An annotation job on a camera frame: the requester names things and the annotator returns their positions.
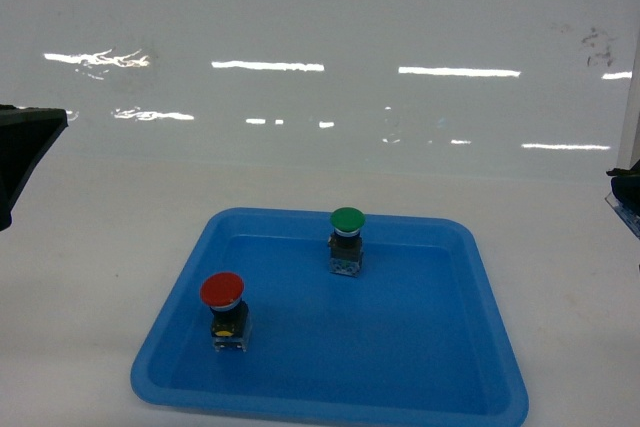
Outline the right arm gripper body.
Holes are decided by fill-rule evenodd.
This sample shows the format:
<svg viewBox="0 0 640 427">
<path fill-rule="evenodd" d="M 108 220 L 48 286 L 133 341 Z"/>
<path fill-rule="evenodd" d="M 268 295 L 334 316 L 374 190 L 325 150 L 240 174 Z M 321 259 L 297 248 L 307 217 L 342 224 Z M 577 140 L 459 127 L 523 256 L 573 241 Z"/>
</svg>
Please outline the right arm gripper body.
<svg viewBox="0 0 640 427">
<path fill-rule="evenodd" d="M 606 202 L 629 228 L 639 236 L 639 162 L 629 169 L 613 168 L 606 172 L 610 178 L 611 193 Z"/>
</svg>

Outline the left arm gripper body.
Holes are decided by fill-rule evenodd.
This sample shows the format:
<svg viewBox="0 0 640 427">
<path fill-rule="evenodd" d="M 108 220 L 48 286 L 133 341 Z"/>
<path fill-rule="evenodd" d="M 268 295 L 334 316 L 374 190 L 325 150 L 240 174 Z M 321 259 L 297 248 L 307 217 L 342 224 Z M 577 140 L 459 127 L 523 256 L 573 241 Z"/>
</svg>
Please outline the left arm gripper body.
<svg viewBox="0 0 640 427">
<path fill-rule="evenodd" d="M 1 230 L 33 170 L 68 126 L 64 109 L 1 105 Z"/>
</svg>

